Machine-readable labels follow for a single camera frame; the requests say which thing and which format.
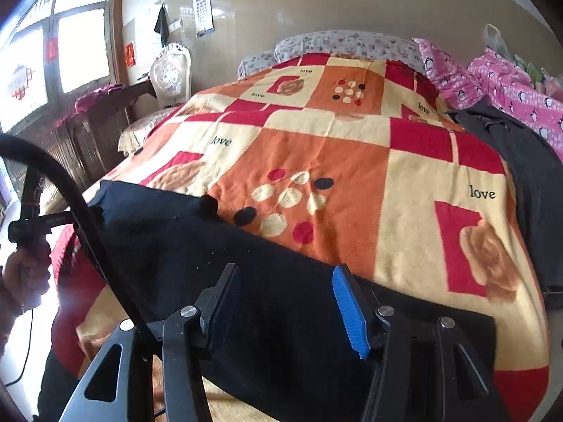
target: sleeve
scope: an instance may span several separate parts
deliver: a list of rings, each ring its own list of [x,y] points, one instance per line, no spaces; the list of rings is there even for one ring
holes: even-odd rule
[[[17,305],[14,304],[12,296],[4,287],[0,277],[0,358],[4,356],[13,323],[16,321],[16,317],[22,314],[22,311],[21,307],[18,309]]]

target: pink blanket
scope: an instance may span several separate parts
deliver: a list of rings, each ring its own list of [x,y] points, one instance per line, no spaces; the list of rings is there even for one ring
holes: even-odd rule
[[[427,40],[414,38],[427,77],[449,106],[465,109],[487,95],[491,104],[543,136],[563,160],[563,103],[530,86],[530,76],[500,55],[485,49],[464,69]]]

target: person's arm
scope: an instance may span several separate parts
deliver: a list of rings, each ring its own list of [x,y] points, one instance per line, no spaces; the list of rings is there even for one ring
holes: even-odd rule
[[[50,253],[45,241],[34,249],[33,255],[19,248],[6,261],[0,278],[0,358],[16,318],[37,307],[40,296],[49,289]]]

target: black cable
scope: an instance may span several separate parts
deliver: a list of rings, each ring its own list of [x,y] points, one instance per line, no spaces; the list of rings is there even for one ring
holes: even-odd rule
[[[11,385],[18,384],[21,381],[21,378],[24,376],[25,366],[27,365],[27,359],[29,358],[29,351],[32,350],[32,331],[33,331],[33,310],[32,310],[32,321],[29,324],[29,343],[27,344],[27,354],[25,356],[24,367],[21,369],[20,377],[17,378],[15,381],[12,381],[6,384],[6,388]]]

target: black fabric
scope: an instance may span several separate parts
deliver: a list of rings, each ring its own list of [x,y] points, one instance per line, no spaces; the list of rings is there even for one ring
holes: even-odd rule
[[[61,365],[51,350],[37,400],[39,417],[35,416],[34,422],[57,422],[77,385],[78,379]]]
[[[534,130],[487,104],[486,98],[449,113],[469,133],[508,163],[516,185],[518,226],[542,292],[563,290],[563,164]],[[563,296],[546,297],[546,307],[563,306]]]
[[[168,20],[166,19],[166,10],[164,9],[164,3],[160,7],[160,11],[158,12],[158,19],[157,24],[154,26],[154,31],[160,35],[160,41],[162,43],[161,47],[166,45],[166,40],[170,35],[168,31]]]
[[[91,204],[103,208],[103,242],[148,322],[195,303],[228,263],[238,265],[238,305],[202,363],[209,380],[281,422],[359,420],[376,365],[351,349],[332,266],[224,222],[210,197],[103,181]],[[358,282],[409,317],[454,318],[492,370],[492,318]]]

